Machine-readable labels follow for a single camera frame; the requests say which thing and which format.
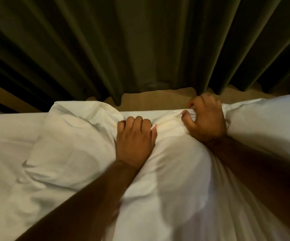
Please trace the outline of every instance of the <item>white bed sheet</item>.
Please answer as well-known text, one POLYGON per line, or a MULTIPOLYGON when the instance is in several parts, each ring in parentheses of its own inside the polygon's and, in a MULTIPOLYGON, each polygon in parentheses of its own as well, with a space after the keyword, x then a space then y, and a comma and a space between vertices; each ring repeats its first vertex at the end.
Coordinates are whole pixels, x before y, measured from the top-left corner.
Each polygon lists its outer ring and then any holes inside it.
MULTIPOLYGON (((129 116, 154 120, 171 110, 127 111, 129 116)), ((21 165, 29 157, 47 113, 0 114, 0 207, 8 199, 21 165)))

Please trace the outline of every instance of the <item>floor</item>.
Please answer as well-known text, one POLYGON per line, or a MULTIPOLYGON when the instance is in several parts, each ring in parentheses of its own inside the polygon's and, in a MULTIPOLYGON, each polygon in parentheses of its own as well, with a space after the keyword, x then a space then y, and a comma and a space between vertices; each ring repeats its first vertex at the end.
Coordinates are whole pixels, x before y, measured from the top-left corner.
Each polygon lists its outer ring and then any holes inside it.
MULTIPOLYGON (((257 98, 270 99, 276 96, 288 94, 290 89, 290 81, 281 85, 275 93, 266 94, 262 92, 261 85, 254 83, 254 85, 245 92, 239 91, 234 86, 227 86, 222 95, 215 95, 222 103, 233 104, 239 101, 246 101, 257 98)), ((207 89, 208 93, 213 94, 211 89, 207 89)), ((171 109, 185 109, 187 102, 195 97, 196 93, 192 87, 178 89, 178 90, 159 90, 147 91, 142 93, 128 94, 122 96, 122 104, 116 106, 111 97, 104 102, 112 105, 119 111, 146 111, 146 110, 171 110, 171 109)), ((90 97, 87 101, 94 101, 94 97, 90 97)))

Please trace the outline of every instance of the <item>person's left arm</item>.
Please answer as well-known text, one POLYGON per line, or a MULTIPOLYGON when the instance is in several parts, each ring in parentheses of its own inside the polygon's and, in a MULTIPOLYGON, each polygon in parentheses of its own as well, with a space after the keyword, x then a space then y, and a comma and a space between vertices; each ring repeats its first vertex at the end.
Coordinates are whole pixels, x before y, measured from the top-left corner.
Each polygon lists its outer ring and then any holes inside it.
POLYGON ((156 127, 142 117, 117 125, 116 161, 94 182, 29 228, 17 241, 100 241, 126 189, 150 156, 156 127))

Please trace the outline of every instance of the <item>white duvet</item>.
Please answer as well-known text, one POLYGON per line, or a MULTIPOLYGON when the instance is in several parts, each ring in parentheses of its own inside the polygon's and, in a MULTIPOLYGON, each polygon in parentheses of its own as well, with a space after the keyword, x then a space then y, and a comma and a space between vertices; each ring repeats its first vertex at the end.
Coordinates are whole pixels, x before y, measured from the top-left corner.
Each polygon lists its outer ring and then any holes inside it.
MULTIPOLYGON (((223 111, 229 135, 290 160, 290 96, 223 111)), ((290 230, 188 134, 181 112, 152 121, 156 146, 123 196, 112 240, 290 240, 290 230)), ((1 210, 0 240, 16 239, 97 178, 115 160, 121 120, 102 102, 56 102, 1 210)))

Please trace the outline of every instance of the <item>skin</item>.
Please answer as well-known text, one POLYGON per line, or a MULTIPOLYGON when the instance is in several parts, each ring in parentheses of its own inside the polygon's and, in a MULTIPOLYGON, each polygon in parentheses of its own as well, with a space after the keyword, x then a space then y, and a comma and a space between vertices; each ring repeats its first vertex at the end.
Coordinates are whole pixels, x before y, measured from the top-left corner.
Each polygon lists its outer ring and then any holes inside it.
MULTIPOLYGON (((189 101, 182 121, 251 192, 290 227, 290 162, 273 159, 227 136, 221 102, 202 94, 189 101)), ((17 241, 100 241, 117 212, 119 201, 150 156, 156 127, 141 117, 128 117, 117 125, 116 161, 94 182, 50 212, 17 241)))

